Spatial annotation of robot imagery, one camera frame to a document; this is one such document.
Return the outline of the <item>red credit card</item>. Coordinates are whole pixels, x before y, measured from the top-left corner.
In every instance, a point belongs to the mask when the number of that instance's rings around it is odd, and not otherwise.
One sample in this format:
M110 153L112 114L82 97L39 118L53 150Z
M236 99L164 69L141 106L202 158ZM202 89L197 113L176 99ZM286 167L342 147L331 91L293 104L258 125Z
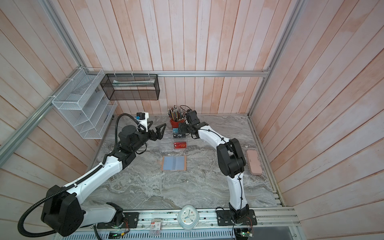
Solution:
M174 142L174 149L186 149L187 142Z

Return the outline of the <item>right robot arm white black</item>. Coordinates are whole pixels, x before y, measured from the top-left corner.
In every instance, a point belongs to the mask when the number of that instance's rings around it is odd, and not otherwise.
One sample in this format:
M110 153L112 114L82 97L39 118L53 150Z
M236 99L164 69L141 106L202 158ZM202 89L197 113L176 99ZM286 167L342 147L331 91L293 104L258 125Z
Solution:
M249 205L243 183L246 159L239 140L226 138L214 131L199 120L196 111L187 110L185 119L178 126L179 133L190 134L193 139L201 139L216 149L219 168L227 177L230 211L236 219L244 217L249 213Z

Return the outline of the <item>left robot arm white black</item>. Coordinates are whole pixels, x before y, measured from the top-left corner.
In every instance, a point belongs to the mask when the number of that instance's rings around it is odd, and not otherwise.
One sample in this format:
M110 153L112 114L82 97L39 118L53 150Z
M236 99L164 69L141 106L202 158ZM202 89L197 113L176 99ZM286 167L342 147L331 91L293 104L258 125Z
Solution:
M166 124L155 130L139 132L132 125L125 126L116 137L114 150L105 159L79 180L60 188L53 186L47 192L41 220L63 237L74 233L78 228L99 223L121 227L125 220L123 209L112 202L95 207L82 207L86 198L113 175L124 170L139 155L139 149L147 141L163 138Z

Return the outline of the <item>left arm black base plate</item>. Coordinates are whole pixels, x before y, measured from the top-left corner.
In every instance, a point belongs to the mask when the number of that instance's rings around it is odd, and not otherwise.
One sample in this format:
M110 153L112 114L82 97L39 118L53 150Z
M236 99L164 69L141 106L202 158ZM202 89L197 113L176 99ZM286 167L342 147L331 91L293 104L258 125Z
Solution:
M139 221L139 212L123 212L118 218L108 223L98 223L98 229L134 229Z

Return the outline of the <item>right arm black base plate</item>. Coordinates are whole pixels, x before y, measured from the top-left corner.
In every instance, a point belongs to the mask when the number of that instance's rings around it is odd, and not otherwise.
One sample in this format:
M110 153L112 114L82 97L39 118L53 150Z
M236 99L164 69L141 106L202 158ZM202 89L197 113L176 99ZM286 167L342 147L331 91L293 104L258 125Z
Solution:
M249 210L242 216L235 216L231 210L217 208L217 223L219 226L256 226L258 224L254 210Z

